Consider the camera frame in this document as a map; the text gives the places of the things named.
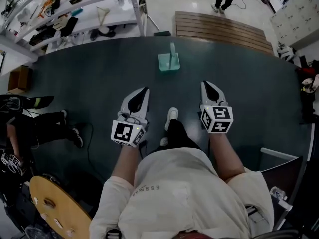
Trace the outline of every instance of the cabinet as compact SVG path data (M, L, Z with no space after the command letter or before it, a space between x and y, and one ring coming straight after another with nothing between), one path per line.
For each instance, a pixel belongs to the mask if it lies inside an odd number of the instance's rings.
M280 43L302 48L319 38L319 0L289 0L270 22Z

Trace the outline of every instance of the white floor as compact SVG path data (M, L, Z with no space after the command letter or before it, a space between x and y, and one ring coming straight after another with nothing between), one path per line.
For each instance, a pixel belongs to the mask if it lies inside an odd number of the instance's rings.
M174 16L177 10L197 12L203 14L219 15L225 18L239 21L241 23L259 28L265 32L266 39L271 42L274 50L277 49L277 38L270 24L272 10L260 0L244 0L245 10L232 5L224 15L215 13L210 4L216 0L146 0L148 13L161 31L168 30L175 36ZM242 0L234 0L233 3L244 8ZM156 31L155 27L148 22L147 34L152 36ZM18 65L25 63L12 54L7 54L4 59L1 75L11 71Z

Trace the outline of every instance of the white t-shirt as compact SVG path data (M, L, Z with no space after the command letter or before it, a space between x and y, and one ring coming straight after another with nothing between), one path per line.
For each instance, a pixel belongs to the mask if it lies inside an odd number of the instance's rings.
M257 209L254 215L248 217L247 206ZM90 238L119 228L125 239L170 239L192 230L215 239L242 239L273 225L273 205L260 172L248 171L226 184L204 152L178 148L144 158L135 187L115 176L105 182Z

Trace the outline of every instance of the wooden slats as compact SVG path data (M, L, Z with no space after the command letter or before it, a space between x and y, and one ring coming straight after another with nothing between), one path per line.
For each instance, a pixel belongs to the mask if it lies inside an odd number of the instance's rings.
M177 36L238 44L273 55L263 31L221 17L177 11L176 32Z

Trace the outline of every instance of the black shoe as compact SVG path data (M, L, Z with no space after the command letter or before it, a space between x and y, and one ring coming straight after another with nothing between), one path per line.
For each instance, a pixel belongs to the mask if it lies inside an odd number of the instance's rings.
M75 137L73 140L74 145L77 146L78 148L82 148L83 147L83 140L79 134L79 130L77 130L76 128L73 128L72 130L75 134Z

